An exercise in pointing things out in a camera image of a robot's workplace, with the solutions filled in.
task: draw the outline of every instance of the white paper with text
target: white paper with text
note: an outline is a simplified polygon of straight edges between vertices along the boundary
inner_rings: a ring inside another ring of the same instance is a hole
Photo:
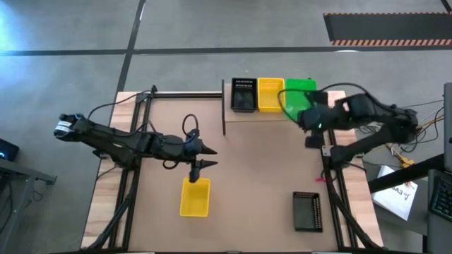
[[[388,166],[381,166],[378,177],[394,172]],[[411,182],[409,186],[400,184],[392,188],[372,194],[372,200],[381,207],[399,216],[405,221],[410,216],[412,201],[415,199],[417,184]]]

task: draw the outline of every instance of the gray floor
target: gray floor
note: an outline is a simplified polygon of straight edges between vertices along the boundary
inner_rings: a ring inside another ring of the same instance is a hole
[[[125,49],[138,0],[0,1],[0,50]],[[137,49],[330,46],[322,13],[444,11],[439,0],[147,0]],[[314,78],[348,81],[400,106],[441,99],[452,81],[450,51],[195,54],[134,56],[126,91],[219,90],[220,80]],[[21,147],[19,162],[58,175],[44,200],[27,209],[12,253],[78,249],[99,160],[91,149],[53,138],[60,113],[112,102],[124,56],[0,56],[0,138]],[[347,93],[355,90],[344,87]],[[441,104],[418,107],[420,119]],[[94,120],[107,123],[110,109]],[[433,137],[430,130],[427,138]],[[443,151],[441,137],[410,156]],[[385,150],[366,156],[391,163]],[[386,247],[421,251],[420,235],[379,221]]]

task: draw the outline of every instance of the yellow plastic basket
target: yellow plastic basket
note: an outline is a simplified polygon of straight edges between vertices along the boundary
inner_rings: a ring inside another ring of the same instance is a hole
[[[186,217],[207,217],[209,215],[210,180],[198,179],[190,183],[186,177],[182,185],[180,215]]]
[[[257,85],[258,107],[260,112],[281,112],[278,92],[284,90],[282,78],[259,78]],[[285,107],[285,93],[281,94],[282,106]]]

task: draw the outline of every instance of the black plastic crate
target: black plastic crate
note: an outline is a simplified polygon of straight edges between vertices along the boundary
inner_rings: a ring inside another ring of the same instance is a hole
[[[323,232],[318,193],[293,193],[295,231]]]
[[[257,110],[257,79],[232,79],[231,109],[234,112],[253,112]]]

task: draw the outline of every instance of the black bin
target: black bin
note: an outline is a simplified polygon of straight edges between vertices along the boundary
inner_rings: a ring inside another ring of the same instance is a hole
[[[232,79],[231,109],[248,113],[257,110],[257,79]]]

